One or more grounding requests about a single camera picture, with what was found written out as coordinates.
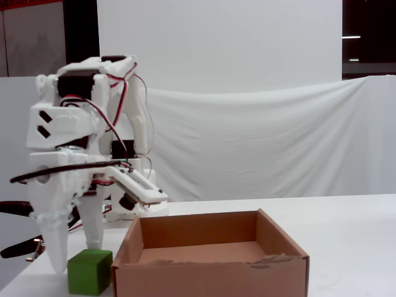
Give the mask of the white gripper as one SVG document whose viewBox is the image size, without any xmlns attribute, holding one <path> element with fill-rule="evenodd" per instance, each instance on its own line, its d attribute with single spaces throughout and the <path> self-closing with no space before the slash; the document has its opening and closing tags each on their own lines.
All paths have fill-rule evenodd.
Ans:
<svg viewBox="0 0 396 297">
<path fill-rule="evenodd" d="M 88 155 L 78 150 L 61 149 L 55 152 L 37 152 L 29 156 L 29 169 L 40 171 L 68 165 L 84 165 L 108 161 L 102 155 Z M 52 268 L 64 273 L 67 262 L 67 234 L 71 200 L 82 194 L 93 174 L 90 169 L 73 169 L 46 173 L 29 179 L 28 199 L 33 208 L 29 216 L 35 220 L 45 242 Z M 78 211 L 89 249 L 101 249 L 103 243 L 103 203 L 109 197 L 106 186 L 91 182 L 80 198 Z"/>
</svg>

